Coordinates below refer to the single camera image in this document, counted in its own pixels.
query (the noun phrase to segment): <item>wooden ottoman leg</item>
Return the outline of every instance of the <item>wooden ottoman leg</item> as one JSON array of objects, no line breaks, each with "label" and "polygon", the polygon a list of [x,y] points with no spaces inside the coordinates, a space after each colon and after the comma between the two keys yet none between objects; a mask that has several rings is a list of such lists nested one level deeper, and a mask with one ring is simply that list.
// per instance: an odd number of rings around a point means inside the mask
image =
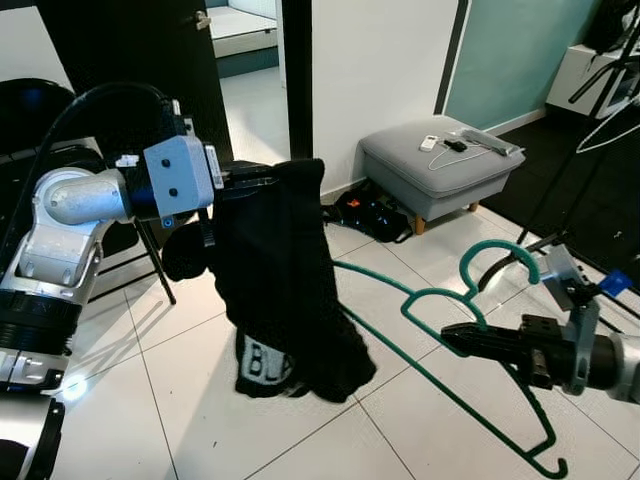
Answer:
[{"label": "wooden ottoman leg", "polygon": [[416,215],[416,235],[422,235],[427,227],[427,222],[420,215]]}]

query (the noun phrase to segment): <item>upholstered footstool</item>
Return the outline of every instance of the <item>upholstered footstool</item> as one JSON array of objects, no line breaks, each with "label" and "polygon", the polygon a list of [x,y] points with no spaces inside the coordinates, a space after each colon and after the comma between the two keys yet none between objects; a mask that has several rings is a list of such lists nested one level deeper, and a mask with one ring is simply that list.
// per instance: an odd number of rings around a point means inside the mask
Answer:
[{"label": "upholstered footstool", "polygon": [[[469,206],[502,191],[509,173],[525,159],[520,150],[503,156],[472,142],[457,152],[443,145],[444,139],[461,129],[472,129],[444,115],[389,128],[360,140],[364,170],[381,186],[416,213],[416,233],[426,222]],[[440,141],[431,151],[419,149],[427,135]]]}]

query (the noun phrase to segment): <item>black chair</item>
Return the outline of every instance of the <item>black chair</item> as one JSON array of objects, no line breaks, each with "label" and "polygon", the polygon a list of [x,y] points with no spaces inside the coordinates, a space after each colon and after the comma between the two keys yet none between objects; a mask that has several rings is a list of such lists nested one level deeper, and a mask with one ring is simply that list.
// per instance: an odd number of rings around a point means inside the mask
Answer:
[{"label": "black chair", "polygon": [[[20,78],[0,82],[0,178],[3,179],[4,184],[0,189],[0,238],[4,236],[8,227],[8,222],[17,206],[22,185],[35,159],[34,147],[40,145],[53,121],[74,98],[73,92],[47,80]],[[84,136],[74,133],[72,126],[63,139],[70,140]],[[104,160],[96,151],[78,145],[52,151],[47,161],[46,170],[75,166],[97,173],[106,168]],[[26,234],[31,228],[31,215],[18,220],[19,230]],[[171,304],[176,303],[162,270],[160,257],[154,247],[152,232],[147,224],[137,220],[133,225],[114,223],[107,230],[102,241],[105,257],[133,247],[138,242],[138,236],[145,245],[147,253],[114,265],[100,274],[120,268],[147,255],[153,262],[154,271],[103,292],[93,297],[90,302],[155,273],[160,278]]]}]

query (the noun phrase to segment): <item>white remote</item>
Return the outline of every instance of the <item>white remote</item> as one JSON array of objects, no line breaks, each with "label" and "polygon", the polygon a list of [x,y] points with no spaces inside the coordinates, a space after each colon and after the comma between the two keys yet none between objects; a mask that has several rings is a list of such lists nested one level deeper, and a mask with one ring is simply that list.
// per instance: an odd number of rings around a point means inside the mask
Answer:
[{"label": "white remote", "polygon": [[424,137],[424,140],[422,141],[418,149],[421,152],[430,152],[431,150],[433,150],[433,147],[435,146],[437,141],[438,137],[436,137],[435,135],[427,135],[426,137]]}]

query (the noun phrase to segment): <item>black chair leg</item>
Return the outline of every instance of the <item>black chair leg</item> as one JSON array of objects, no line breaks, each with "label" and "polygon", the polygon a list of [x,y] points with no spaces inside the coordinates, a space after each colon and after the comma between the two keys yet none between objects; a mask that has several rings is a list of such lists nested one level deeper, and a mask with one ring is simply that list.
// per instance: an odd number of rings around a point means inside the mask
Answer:
[{"label": "black chair leg", "polygon": [[152,233],[149,230],[148,225],[146,225],[145,223],[141,222],[138,219],[134,220],[134,225],[136,227],[136,230],[138,230],[138,234],[140,234],[142,243],[144,243],[144,246],[147,249],[147,252],[149,252],[149,256],[151,257],[151,262],[153,262],[153,267],[156,273],[158,274],[158,277],[160,277],[160,283],[162,283],[162,286],[164,287],[164,291],[167,293],[167,297],[169,297],[169,302],[171,302],[171,305],[175,305],[177,303],[176,297],[173,295],[173,292],[171,291],[171,286],[169,285],[169,282],[167,282],[167,277],[165,277],[164,271],[162,270],[162,263],[160,261],[160,256],[158,255],[158,251],[155,249],[153,245],[153,239],[151,238]]}]

